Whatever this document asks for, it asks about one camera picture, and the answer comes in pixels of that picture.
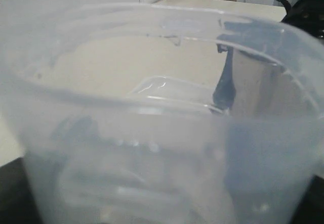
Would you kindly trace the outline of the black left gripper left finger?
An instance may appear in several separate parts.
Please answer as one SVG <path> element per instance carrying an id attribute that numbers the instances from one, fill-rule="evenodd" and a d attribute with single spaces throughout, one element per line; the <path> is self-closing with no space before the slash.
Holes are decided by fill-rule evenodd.
<path id="1" fill-rule="evenodd" d="M 22 158 L 1 166 L 1 224 L 39 224 Z"/>

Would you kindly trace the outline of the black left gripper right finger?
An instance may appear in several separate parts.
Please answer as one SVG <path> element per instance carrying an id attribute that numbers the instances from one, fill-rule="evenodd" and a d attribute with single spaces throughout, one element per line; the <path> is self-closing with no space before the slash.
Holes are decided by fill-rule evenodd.
<path id="1" fill-rule="evenodd" d="M 323 224 L 323 178 L 314 176 L 291 220 L 292 224 Z"/>

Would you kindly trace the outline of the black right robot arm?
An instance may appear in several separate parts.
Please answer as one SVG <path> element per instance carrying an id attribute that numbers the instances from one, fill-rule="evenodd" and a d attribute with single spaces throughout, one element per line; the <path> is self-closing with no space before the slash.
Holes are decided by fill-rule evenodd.
<path id="1" fill-rule="evenodd" d="M 323 42 L 323 0 L 276 0 L 285 10 L 282 22 L 297 27 Z M 232 109 L 238 92 L 233 81 L 233 48 L 218 45 L 227 52 L 225 66 L 213 94 L 213 102 L 222 109 Z M 314 175 L 289 223 L 323 223 L 323 176 Z"/>

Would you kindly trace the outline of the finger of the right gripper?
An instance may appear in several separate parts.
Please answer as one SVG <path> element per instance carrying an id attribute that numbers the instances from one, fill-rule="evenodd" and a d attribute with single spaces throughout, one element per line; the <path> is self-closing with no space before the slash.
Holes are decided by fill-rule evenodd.
<path id="1" fill-rule="evenodd" d="M 213 103 L 221 110 L 231 109 L 236 96 L 232 77 L 233 47 L 217 45 L 218 53 L 227 52 L 226 60 L 220 79 L 213 93 Z"/>

